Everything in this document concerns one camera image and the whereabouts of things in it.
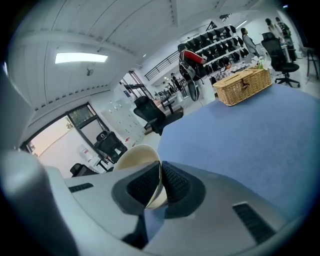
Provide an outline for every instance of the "rectangular light panel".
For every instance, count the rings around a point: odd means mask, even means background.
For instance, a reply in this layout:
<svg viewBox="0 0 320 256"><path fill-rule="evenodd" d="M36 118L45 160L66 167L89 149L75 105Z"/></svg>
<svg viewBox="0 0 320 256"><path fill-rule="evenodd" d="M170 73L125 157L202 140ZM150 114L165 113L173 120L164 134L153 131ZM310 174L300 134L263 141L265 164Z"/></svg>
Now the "rectangular light panel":
<svg viewBox="0 0 320 256"><path fill-rule="evenodd" d="M66 52L57 53L55 56L55 64L66 63L66 62L105 62L108 56L92 54L92 53L81 53L81 52Z"/></svg>

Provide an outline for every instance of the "blue tabletop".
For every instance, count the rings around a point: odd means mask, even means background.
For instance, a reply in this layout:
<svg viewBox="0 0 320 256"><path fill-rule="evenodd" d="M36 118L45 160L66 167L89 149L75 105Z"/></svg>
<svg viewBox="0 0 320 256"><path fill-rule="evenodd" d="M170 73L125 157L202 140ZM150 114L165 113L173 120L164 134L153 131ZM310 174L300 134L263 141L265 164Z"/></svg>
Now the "blue tabletop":
<svg viewBox="0 0 320 256"><path fill-rule="evenodd" d="M290 220L318 192L320 101L278 84L232 107L216 100L166 126L158 153L241 182Z"/></svg>

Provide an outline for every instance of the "cup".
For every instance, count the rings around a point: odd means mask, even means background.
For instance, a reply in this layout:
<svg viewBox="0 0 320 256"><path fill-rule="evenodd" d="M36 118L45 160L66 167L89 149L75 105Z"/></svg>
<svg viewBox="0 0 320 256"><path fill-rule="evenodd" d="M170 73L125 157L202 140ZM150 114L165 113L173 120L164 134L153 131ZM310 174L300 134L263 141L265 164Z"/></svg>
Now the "cup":
<svg viewBox="0 0 320 256"><path fill-rule="evenodd" d="M145 163L160 162L159 168L159 185L155 189L146 209L155 209L163 205L167 201L165 187L162 185L161 176L161 160L156 150L146 144L136 145L125 152L118 162L114 165L113 171L118 172L126 168L143 165Z"/></svg>

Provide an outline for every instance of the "office chair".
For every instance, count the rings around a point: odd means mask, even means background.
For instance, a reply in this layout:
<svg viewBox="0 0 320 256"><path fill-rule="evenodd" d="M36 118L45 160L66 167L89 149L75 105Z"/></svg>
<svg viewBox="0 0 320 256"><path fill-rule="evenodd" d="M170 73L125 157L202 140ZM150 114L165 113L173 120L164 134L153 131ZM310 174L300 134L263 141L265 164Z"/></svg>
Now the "office chair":
<svg viewBox="0 0 320 256"><path fill-rule="evenodd" d="M166 116L156 104L147 96L141 96L134 101L136 108L133 112L151 125L152 131L162 135L165 126L184 116L183 112L177 112Z"/></svg>
<svg viewBox="0 0 320 256"><path fill-rule="evenodd" d="M99 174L93 170L90 170L87 166L81 163L76 163L74 166L72 166L70 172L72 173L72 177Z"/></svg>
<svg viewBox="0 0 320 256"><path fill-rule="evenodd" d="M97 143L94 144L94 147L107 154L114 163L118 162L120 157L128 150L113 131L102 131L96 137L96 140Z"/></svg>
<svg viewBox="0 0 320 256"><path fill-rule="evenodd" d="M290 87L292 87L291 83L297 83L297 86L300 87L300 83L298 81L289 78L289 73L297 71L299 69L299 65L287 63L287 59L281 49L279 40L275 38L274 34L268 32L262 35L264 40L261 41L261 44L271 57L272 67L275 71L282 72L282 74L284 74L284 78L277 78L275 83L280 81L279 84L287 83Z"/></svg>

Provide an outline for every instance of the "white ceiling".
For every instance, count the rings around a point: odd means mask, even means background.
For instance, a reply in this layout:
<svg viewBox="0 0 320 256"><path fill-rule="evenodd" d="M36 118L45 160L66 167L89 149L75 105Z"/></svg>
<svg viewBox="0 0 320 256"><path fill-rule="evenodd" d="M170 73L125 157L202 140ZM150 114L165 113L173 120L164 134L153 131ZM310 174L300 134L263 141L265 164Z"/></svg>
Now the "white ceiling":
<svg viewBox="0 0 320 256"><path fill-rule="evenodd" d="M248 10L258 1L42 0L15 34L9 76L35 110L48 112L66 99L111 89L143 54L207 19ZM108 59L55 64L63 52L99 52ZM87 76L87 68L93 75Z"/></svg>

